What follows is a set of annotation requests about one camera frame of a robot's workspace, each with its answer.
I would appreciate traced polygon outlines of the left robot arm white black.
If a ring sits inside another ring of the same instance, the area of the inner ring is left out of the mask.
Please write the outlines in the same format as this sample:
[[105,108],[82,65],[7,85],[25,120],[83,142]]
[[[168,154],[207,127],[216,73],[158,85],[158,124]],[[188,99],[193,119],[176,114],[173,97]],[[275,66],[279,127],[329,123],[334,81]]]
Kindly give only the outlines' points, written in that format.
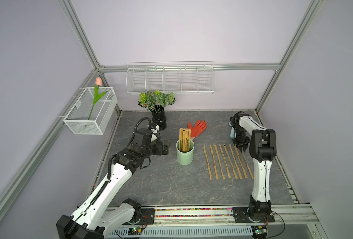
[[109,160],[111,164],[104,180],[96,190],[71,215],[63,215],[56,228],[61,239],[103,239],[121,225],[138,221],[141,206],[127,199],[113,212],[105,215],[110,202],[125,182],[152,155],[169,154],[170,143],[159,141],[155,144],[140,146],[131,144],[119,151]]

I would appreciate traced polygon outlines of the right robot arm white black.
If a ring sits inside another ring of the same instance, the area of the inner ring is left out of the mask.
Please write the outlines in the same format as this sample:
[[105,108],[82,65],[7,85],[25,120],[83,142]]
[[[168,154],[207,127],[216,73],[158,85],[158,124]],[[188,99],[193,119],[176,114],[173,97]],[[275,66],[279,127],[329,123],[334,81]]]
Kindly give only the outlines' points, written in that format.
[[246,212],[252,222],[274,222],[270,197],[270,171],[277,155],[276,131],[257,123],[244,111],[230,118],[230,137],[240,152],[249,151],[254,163],[254,185]]

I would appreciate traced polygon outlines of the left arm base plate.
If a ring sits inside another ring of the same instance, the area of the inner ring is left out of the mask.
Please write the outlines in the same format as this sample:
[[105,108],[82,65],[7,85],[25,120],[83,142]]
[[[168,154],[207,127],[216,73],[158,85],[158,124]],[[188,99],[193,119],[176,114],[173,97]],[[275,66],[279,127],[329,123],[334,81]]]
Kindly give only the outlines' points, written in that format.
[[139,218],[135,218],[131,222],[126,222],[123,225],[153,225],[155,220],[155,208],[142,208]]

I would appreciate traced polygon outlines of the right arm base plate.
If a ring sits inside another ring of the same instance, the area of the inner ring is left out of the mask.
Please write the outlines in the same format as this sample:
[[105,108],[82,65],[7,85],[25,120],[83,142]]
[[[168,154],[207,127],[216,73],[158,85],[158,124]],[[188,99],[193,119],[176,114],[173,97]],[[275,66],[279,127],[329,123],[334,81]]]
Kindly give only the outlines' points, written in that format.
[[274,223],[275,217],[272,212],[265,210],[250,209],[249,207],[233,207],[231,215],[235,223]]

